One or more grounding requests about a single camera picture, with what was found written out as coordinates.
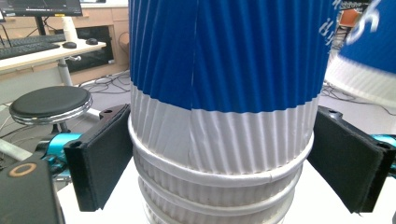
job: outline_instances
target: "white table surface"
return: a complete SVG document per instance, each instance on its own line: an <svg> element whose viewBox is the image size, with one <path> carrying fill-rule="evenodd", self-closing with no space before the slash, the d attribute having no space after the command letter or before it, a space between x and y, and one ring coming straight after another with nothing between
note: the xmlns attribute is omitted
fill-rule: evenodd
<svg viewBox="0 0 396 224"><path fill-rule="evenodd" d="M392 200L396 199L395 189L396 180L388 178L373 213L360 216L350 214L326 181L306 161L294 201L283 223L391 223L396 211L396 207L392 206ZM72 185L61 189L58 196L66 224L147 223L133 160L125 169L104 210L80 212Z"/></svg>

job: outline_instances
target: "keyboard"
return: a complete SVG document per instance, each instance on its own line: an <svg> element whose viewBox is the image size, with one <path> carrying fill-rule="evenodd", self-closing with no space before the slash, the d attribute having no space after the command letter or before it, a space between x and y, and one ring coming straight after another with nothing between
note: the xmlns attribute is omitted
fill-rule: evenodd
<svg viewBox="0 0 396 224"><path fill-rule="evenodd" d="M12 47L17 47L17 46L29 45L29 44L41 43L41 42L47 42L47 43L64 42L65 40L66 38L64 37L64 34L59 34L59 35L34 35L24 38L10 39L9 41L11 42Z"/></svg>
<svg viewBox="0 0 396 224"><path fill-rule="evenodd" d="M57 49L59 47L60 46L56 44L41 42L7 49L0 49L0 60L36 53L48 49Z"/></svg>

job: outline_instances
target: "stool leg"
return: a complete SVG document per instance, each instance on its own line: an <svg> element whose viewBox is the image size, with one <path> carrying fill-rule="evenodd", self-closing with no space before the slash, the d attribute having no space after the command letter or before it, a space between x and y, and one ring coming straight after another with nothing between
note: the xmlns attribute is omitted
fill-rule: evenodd
<svg viewBox="0 0 396 224"><path fill-rule="evenodd" d="M65 122L59 123L59 126L61 126L61 132L62 133L70 133L70 130L67 129L67 125Z"/></svg>
<svg viewBox="0 0 396 224"><path fill-rule="evenodd" d="M58 124L52 124L52 132L51 133L59 133Z"/></svg>

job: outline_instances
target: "blue paper cup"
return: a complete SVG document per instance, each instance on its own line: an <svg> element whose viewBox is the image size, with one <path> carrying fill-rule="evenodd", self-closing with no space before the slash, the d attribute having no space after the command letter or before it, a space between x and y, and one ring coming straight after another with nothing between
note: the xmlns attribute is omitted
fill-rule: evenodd
<svg viewBox="0 0 396 224"><path fill-rule="evenodd" d="M289 163L313 134L332 4L131 0L131 132L159 157L206 173Z"/></svg>
<svg viewBox="0 0 396 224"><path fill-rule="evenodd" d="M335 87L376 104L396 107L396 2L374 0L326 72Z"/></svg>

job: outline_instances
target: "computer mouse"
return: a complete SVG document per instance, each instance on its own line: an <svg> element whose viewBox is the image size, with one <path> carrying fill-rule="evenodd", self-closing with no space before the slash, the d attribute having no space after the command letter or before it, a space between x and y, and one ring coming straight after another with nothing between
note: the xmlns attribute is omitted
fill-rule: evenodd
<svg viewBox="0 0 396 224"><path fill-rule="evenodd" d="M64 47L65 49L76 49L77 44L75 42L68 41L68 42L64 42L62 44L62 47Z"/></svg>
<svg viewBox="0 0 396 224"><path fill-rule="evenodd" d="M97 45L98 44L98 40L95 38L89 38L85 41L85 43L87 45Z"/></svg>

